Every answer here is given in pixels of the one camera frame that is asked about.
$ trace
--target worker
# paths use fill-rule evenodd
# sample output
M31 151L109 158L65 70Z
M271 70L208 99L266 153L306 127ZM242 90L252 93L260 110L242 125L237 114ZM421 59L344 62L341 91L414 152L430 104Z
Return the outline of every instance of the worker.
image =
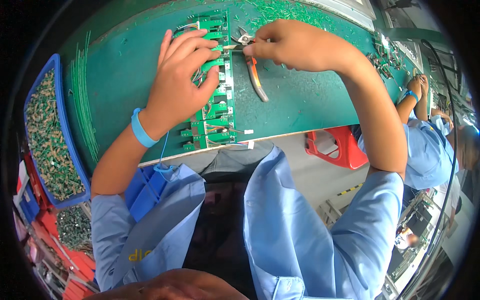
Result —
M435 189L442 193L444 196L447 193L448 182L445 182ZM448 216L448 230L450 230L453 226L453 222L455 219L455 215L458 213L457 208L460 204L460 181L458 180L458 176L453 176L452 187L450 188L450 193L448 194L447 198L447 206L445 207L445 215Z
M395 237L395 246L399 249L406 249L408 247L416 248L420 244L420 239L415 235L412 230L406 226L405 228L400 228L397 231Z
M200 87L192 83L201 65L220 56L205 34L170 43L172 31L165 33L146 108L134 112L94 171L92 243L103 293L90 299L374 298L395 243L407 141L375 68L320 28L276 20L243 53L289 69L333 70L347 88L370 169L331 230L296 190L275 146L260 159L250 157L256 147L235 158L220 151L207 168L216 178L206 184L180 165L166 174L161 201L138 223L130 215L122 193L148 147L203 108L219 84L216 66Z
M452 117L444 113L443 111L432 108L430 122L435 124L442 133L447 136L453 130Z
M437 127L429 122L427 95L427 76L416 75L407 84L405 97L396 106L408 143L405 184L416 190L448 183L453 165L454 132L445 135L443 125ZM354 135L359 134L356 128L352 129L352 132ZM475 127L458 126L457 133L455 173L462 169L472 170L477 165L480 146ZM358 147L363 152L366 151L361 135Z

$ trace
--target right hand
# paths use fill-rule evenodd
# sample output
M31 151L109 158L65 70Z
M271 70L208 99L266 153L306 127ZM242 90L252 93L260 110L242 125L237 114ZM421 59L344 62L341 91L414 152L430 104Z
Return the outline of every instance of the right hand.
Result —
M422 79L420 79L420 77L418 77L418 76L415 76L407 84L407 89L414 92L417 95L417 97L419 98L419 100L420 100L421 95L422 95L421 83L420 82L422 82Z
M428 78L427 75L425 74L420 74L418 75L420 77L421 83L423 84L421 86L421 94L423 97L426 97L428 95Z
M346 40L320 28L295 20L278 19L260 28L255 43L243 49L245 55L272 59L291 70L343 72L361 54Z

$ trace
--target pliers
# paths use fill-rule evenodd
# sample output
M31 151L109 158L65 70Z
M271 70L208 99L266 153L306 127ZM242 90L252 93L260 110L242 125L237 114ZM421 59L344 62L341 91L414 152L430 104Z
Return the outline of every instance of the pliers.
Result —
M246 45L255 42L255 39L253 38L253 36L250 36L248 32L245 29L241 28L240 26L239 26L239 31L241 34L240 38L236 38L234 36L230 36L230 37L235 42L242 44L242 46L229 47L229 48L243 49ZM264 89L262 89L262 85L260 84L260 80L258 79L257 68L255 67L257 60L253 58L253 56L245 56L245 60L247 61L248 74L250 75L250 81L252 82L253 89L255 90L255 92L263 102L268 102L268 97L265 94Z

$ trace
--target red plastic chair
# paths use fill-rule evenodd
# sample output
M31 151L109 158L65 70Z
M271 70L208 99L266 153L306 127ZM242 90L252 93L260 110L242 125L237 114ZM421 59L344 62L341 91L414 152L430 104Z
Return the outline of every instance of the red plastic chair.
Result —
M367 156L358 148L357 141L355 141L353 137L350 126L334 127L325 129L325 131L333 135L338 149L328 154L319 152L314 143L317 135L315 131L311 131L307 133L307 144L305 146L307 154L315 155L331 164L351 170L358 169L368 162ZM338 156L335 158L330 157L335 151L338 151Z

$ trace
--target electronic component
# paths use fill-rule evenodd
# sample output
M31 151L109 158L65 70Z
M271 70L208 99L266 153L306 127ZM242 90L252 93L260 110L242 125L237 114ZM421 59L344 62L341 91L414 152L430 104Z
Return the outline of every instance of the electronic component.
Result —
M208 103L186 120L190 123L189 127L180 131L181 137L185 138L183 144L185 151L236 143L237 134L244 133L234 129L235 99L230 63L231 51L223 49L231 43L228 14L228 9L225 9L190 15L187 17L187 22L178 26L173 34L173 37L177 37L190 30L206 29L208 32L203 38L217 40L218 46L212 51L221 51L218 59L207 61L192 75L192 82L200 86L212 66L220 68L218 88L213 92Z
M375 31L374 39L377 53L370 53L367 55L367 58L370 59L380 75L383 75L386 79L393 78L390 67L393 67L395 70L400 70L403 64L403 60L400 59L398 47L378 31Z

